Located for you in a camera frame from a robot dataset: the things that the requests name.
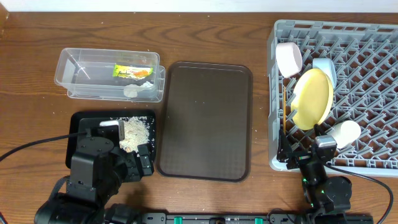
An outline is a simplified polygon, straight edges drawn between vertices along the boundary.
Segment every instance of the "clear plastic container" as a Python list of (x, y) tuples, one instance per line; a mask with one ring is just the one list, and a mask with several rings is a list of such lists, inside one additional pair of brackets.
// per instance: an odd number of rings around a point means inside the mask
[[(156, 103), (162, 101), (165, 83), (165, 68), (159, 62), (154, 52), (67, 48), (61, 52), (54, 82), (66, 88), (70, 98)], [(115, 65), (153, 72), (141, 80), (114, 77)]]

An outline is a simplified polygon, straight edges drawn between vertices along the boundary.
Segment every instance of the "plastic bin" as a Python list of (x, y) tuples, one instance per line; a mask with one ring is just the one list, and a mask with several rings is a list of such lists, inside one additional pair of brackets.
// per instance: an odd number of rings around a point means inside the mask
[[(54, 82), (68, 90), (70, 98), (160, 102), (164, 94), (165, 68), (154, 52), (127, 50), (63, 49)], [(113, 77), (115, 65), (152, 68), (142, 80)], [(125, 87), (134, 92), (128, 97)]]
[[(295, 42), (303, 57), (298, 75), (283, 78), (275, 62), (275, 48)], [(324, 131), (345, 120), (361, 126), (353, 145), (338, 150), (329, 162), (340, 169), (373, 176), (398, 177), (398, 26), (343, 22), (279, 20), (267, 42), (267, 74), (270, 87), (268, 117), (269, 164), (287, 170), (276, 159), (282, 128), (282, 82), (287, 89), (286, 134), (292, 148), (308, 147), (313, 130), (302, 131), (290, 111), (296, 81), (312, 68), (313, 58), (330, 58), (335, 64), (337, 87), (331, 111), (321, 125)]]

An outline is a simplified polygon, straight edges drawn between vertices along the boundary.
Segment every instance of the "brown tray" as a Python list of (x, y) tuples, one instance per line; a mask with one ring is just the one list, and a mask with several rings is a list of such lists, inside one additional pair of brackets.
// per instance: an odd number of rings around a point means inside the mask
[(252, 73), (177, 62), (169, 69), (156, 160), (165, 176), (242, 181), (249, 174)]

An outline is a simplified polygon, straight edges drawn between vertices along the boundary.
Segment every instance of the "black tray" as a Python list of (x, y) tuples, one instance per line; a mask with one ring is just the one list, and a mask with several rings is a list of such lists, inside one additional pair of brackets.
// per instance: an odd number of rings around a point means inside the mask
[(250, 170), (252, 73), (244, 66), (177, 62), (169, 69), (157, 170), (239, 182)]
[[(149, 142), (153, 145), (154, 151), (152, 151), (152, 160), (155, 159), (156, 149), (156, 117), (155, 112), (152, 110), (118, 110), (118, 111), (81, 111), (72, 115), (70, 118), (70, 128), (69, 133), (83, 132), (86, 128), (98, 127), (100, 122), (107, 121), (118, 118), (131, 118), (136, 116), (146, 116), (146, 123), (149, 125)], [(77, 138), (70, 138), (68, 140), (67, 147), (67, 158), (65, 164), (70, 169), (70, 162), (72, 155), (76, 151), (77, 142), (80, 138), (84, 136), (79, 136)]]

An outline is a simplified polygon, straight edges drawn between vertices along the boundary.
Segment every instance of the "green connector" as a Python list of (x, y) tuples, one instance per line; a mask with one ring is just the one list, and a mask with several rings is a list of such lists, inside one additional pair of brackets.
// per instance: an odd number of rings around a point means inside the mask
[(182, 224), (182, 217), (174, 217), (174, 224)]
[(254, 224), (263, 224), (264, 220), (262, 218), (255, 218)]

